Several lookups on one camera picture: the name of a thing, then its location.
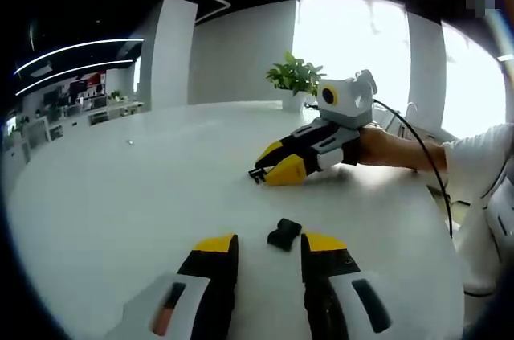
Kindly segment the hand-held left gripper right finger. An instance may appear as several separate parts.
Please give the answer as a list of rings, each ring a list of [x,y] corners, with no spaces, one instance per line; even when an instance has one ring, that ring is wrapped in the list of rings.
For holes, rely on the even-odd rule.
[[[401,339],[406,334],[399,308],[377,275],[362,271],[343,241],[303,233],[301,272],[313,339]]]

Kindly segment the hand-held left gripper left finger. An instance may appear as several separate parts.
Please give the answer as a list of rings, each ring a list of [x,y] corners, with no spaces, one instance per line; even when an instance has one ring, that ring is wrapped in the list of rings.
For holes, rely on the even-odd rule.
[[[176,272],[159,276],[128,301],[106,339],[226,339],[235,307],[239,240],[200,241]]]

